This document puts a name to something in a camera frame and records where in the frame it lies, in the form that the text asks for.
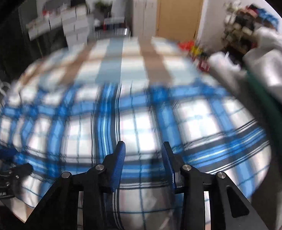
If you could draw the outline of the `blue white plaid shirt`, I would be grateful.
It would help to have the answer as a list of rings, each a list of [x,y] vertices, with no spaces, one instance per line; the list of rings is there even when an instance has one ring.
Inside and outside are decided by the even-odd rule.
[[[225,88],[201,80],[180,86],[70,86],[13,91],[0,109],[0,148],[33,173],[19,198],[35,207],[64,171],[87,171],[126,145],[120,187],[106,198],[116,229],[178,229],[183,198],[171,196],[161,147],[201,172],[225,172],[250,197],[271,159],[265,131]]]

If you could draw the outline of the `checkered brown blue bedsheet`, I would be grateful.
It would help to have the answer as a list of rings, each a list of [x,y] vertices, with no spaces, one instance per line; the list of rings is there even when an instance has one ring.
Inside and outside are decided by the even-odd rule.
[[[98,40],[57,50],[33,62],[14,82],[4,103],[17,108],[32,103],[39,90],[48,104],[59,104],[70,85],[112,84],[181,85],[202,78],[202,72],[178,44],[161,37],[124,37]]]

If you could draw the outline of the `red plastic bag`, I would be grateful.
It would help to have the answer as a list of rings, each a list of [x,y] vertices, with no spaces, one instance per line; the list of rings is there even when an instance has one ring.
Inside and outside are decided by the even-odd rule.
[[[189,41],[186,41],[186,42],[179,42],[178,47],[182,51],[192,51],[194,49],[194,41],[189,40]]]

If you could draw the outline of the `black shoe box with red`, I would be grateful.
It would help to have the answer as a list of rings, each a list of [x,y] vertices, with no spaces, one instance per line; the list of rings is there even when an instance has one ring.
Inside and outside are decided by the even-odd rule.
[[[104,30],[115,30],[119,28],[125,28],[125,18],[124,17],[111,17],[104,19],[103,29]]]

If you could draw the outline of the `grey hoodie pile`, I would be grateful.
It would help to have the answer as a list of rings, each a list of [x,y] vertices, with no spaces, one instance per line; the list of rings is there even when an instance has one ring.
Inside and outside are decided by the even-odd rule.
[[[261,27],[256,31],[257,47],[248,51],[243,62],[256,80],[282,104],[282,35]],[[235,67],[226,54],[216,52],[208,59],[210,73],[226,86],[246,108],[258,106],[248,89],[248,71]]]

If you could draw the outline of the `wooden shoe rack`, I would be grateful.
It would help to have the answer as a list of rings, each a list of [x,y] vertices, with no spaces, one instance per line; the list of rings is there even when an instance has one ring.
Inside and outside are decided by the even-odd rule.
[[[257,46],[256,30],[261,27],[278,30],[278,19],[255,4],[241,5],[240,0],[224,4],[226,16],[222,43],[241,54]]]

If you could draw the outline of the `white drawer desk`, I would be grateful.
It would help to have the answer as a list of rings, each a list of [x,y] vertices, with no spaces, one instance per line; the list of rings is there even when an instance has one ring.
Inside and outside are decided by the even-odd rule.
[[[93,30],[93,16],[86,5],[80,5],[61,11],[59,14],[46,13],[26,24],[30,40],[47,34],[55,29],[62,29],[68,47],[87,44],[88,35]]]

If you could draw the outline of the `white upright suitcase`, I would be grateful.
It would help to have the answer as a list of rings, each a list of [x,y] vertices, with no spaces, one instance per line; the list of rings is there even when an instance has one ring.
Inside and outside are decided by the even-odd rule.
[[[140,39],[150,39],[156,34],[157,0],[133,0],[132,33]]]

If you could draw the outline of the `tan wooden door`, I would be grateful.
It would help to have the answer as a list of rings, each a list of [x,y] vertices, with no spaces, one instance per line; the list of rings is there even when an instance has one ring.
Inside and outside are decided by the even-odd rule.
[[[203,0],[157,0],[156,36],[178,42],[196,39]]]

